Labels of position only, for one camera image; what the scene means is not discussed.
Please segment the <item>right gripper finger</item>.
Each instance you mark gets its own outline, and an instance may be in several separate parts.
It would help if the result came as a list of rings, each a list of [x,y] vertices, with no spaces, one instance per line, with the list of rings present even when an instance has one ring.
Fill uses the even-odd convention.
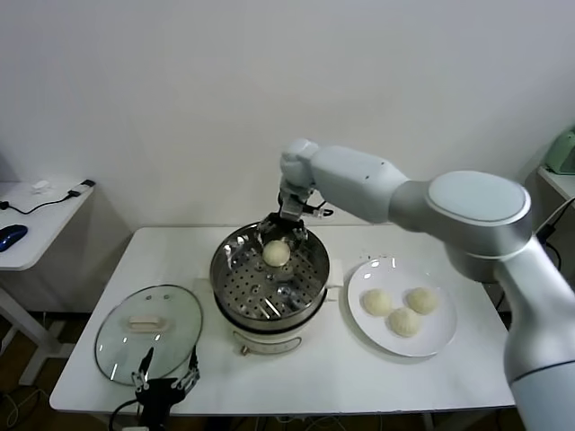
[[[305,245],[308,240],[308,231],[303,220],[298,220],[292,224],[290,238],[292,251],[298,250]]]
[[[257,223],[256,238],[261,246],[282,239],[282,230],[278,224],[278,216],[276,213],[268,214],[263,220]]]

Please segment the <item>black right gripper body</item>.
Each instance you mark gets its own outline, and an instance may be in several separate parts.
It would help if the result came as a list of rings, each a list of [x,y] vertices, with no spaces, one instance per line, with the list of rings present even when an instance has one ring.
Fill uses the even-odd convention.
[[[307,203],[313,194],[312,189],[280,189],[279,217],[291,222],[297,222],[302,216],[310,216],[314,208]]]

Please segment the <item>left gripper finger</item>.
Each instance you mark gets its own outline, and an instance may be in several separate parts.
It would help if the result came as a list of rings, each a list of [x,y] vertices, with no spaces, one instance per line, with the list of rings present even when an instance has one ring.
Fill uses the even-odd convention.
[[[190,354],[188,368],[183,377],[176,383],[176,389],[192,389],[200,378],[197,349],[193,348]]]
[[[143,391],[148,388],[146,381],[147,372],[153,358],[153,349],[149,348],[146,355],[141,360],[138,369],[131,374],[132,382],[137,391]]]

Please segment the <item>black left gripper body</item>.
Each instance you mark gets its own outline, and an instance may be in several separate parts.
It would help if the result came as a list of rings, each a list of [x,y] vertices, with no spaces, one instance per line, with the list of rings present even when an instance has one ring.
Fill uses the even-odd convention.
[[[152,379],[136,388],[136,399],[142,405],[143,418],[168,418],[172,406],[185,399],[186,392],[176,378]]]

